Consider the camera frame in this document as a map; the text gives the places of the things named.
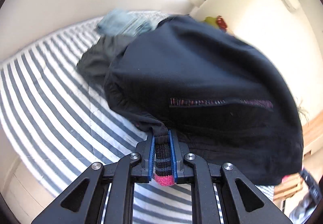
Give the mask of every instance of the black device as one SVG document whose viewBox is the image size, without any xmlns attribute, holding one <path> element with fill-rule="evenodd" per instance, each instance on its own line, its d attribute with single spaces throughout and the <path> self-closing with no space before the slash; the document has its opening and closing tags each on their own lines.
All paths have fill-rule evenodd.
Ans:
<svg viewBox="0 0 323 224">
<path fill-rule="evenodd" d="M 193 224 L 221 223 L 214 184 L 224 223 L 291 223 L 234 165 L 210 164 L 190 153 L 187 144 L 178 142 L 175 130 L 169 131 L 169 140 L 175 183 L 191 184 Z M 118 162 L 93 163 L 32 224 L 101 223 L 110 184 L 104 224 L 132 223 L 134 184 L 151 181 L 154 148 L 154 137 L 148 134 L 134 153 Z"/>
</svg>

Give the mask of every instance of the mattress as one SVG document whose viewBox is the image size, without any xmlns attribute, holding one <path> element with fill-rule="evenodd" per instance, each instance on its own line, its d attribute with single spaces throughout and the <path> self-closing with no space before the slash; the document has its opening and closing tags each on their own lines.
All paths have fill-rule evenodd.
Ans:
<svg viewBox="0 0 323 224">
<path fill-rule="evenodd" d="M 131 13 L 153 25 L 168 16 Z M 26 167 L 55 197 L 93 162 L 117 162 L 147 137 L 110 110 L 103 89 L 76 71 L 82 54 L 99 39 L 93 29 L 101 18 L 55 31 L 1 66 L 2 127 Z M 272 186 L 258 188 L 272 200 Z M 135 185 L 133 223 L 191 222 L 190 185 Z"/>
</svg>

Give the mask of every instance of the pocket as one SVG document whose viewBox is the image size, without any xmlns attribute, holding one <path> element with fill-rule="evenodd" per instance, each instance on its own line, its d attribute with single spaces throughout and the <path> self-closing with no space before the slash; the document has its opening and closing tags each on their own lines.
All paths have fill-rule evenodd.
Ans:
<svg viewBox="0 0 323 224">
<path fill-rule="evenodd" d="M 221 131 L 265 127 L 273 116 L 267 100 L 188 100 L 171 99 L 169 116 L 173 123 Z"/>
</svg>

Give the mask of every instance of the pink and black knit fabric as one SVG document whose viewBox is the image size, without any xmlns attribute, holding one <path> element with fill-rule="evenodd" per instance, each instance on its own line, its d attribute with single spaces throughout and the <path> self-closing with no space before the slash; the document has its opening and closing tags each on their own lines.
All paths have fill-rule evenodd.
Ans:
<svg viewBox="0 0 323 224">
<path fill-rule="evenodd" d="M 174 185 L 175 182 L 172 175 L 170 144 L 156 144 L 155 153 L 155 181 L 162 186 Z"/>
</svg>

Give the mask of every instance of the silver screw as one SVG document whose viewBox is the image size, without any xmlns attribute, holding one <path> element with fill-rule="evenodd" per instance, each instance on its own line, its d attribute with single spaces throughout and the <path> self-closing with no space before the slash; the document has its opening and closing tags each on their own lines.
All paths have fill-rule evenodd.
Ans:
<svg viewBox="0 0 323 224">
<path fill-rule="evenodd" d="M 226 170 L 232 170 L 233 169 L 233 165 L 231 163 L 224 163 L 223 164 L 223 167 L 226 169 Z"/>
<path fill-rule="evenodd" d="M 187 160 L 194 160 L 196 158 L 196 155 L 192 154 L 192 153 L 188 153 L 188 154 L 185 155 L 185 158 Z"/>
<path fill-rule="evenodd" d="M 93 164 L 91 165 L 91 167 L 92 167 L 92 169 L 94 169 L 94 170 L 98 170 L 98 169 L 100 169 L 100 168 L 101 168 L 101 163 L 99 163 L 99 162 L 95 162 L 95 163 L 93 163 Z"/>
<path fill-rule="evenodd" d="M 138 153 L 131 153 L 129 156 L 130 156 L 130 159 L 133 159 L 133 160 L 139 158 L 139 154 Z"/>
</svg>

